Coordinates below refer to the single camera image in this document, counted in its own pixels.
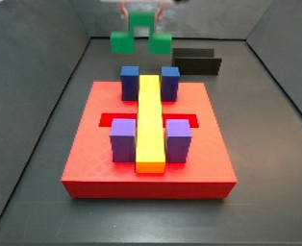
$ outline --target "purple block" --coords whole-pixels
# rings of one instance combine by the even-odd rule
[[[165,159],[167,163],[185,163],[190,138],[188,120],[167,119],[165,125]]]
[[[135,120],[114,119],[110,131],[113,162],[134,162],[134,135]]]

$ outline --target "gray floor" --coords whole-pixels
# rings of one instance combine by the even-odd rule
[[[94,39],[73,75],[0,222],[0,243],[302,243],[302,117],[242,41],[177,40],[216,48],[204,81],[238,183],[216,201],[73,200],[58,181],[93,80],[117,80],[121,65],[158,73],[167,57],[110,54]]]

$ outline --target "yellow bar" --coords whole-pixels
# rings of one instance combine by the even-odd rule
[[[163,130],[157,75],[141,75],[138,84],[135,172],[165,170]]]

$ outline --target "red block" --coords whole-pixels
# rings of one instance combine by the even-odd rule
[[[61,182],[73,198],[224,198],[236,177],[202,84],[180,83],[176,103],[162,113],[196,115],[186,163],[166,163],[163,174],[135,174],[134,163],[113,163],[109,132],[98,127],[102,112],[137,113],[121,102],[119,82],[95,82],[83,108]]]

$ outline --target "toy block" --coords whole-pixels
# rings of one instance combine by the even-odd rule
[[[149,37],[149,53],[153,55],[171,54],[171,35],[151,34]]]
[[[181,75],[217,75],[221,58],[214,58],[214,49],[174,48],[171,66]]]
[[[121,79],[121,100],[137,101],[138,97],[138,66],[122,66],[119,71]]]
[[[185,163],[190,138],[188,121],[185,119],[167,119],[165,126],[166,163]]]
[[[110,43],[113,54],[133,54],[134,38],[127,33],[111,32]]]
[[[113,150],[113,162],[134,161],[134,132],[135,121],[133,119],[114,119],[110,131]]]
[[[176,102],[180,72],[177,67],[161,67],[161,101]]]
[[[129,12],[127,14],[127,31],[134,37],[134,29],[137,27],[149,28],[149,36],[153,33],[154,13],[153,12]]]
[[[171,36],[154,33],[154,13],[130,12],[127,14],[127,32],[111,32],[111,52],[114,54],[131,54],[134,52],[134,29],[149,28],[149,53],[169,55],[171,53]]]
[[[163,115],[194,114],[186,163],[166,163],[163,174],[137,174],[134,163],[113,162],[109,127],[97,127],[101,113],[135,113],[121,102],[119,82],[94,82],[61,182],[73,198],[221,199],[237,182],[213,108],[202,83],[180,83],[178,101],[162,103]]]
[[[159,82],[155,75],[139,76],[135,172],[162,173],[165,168]]]

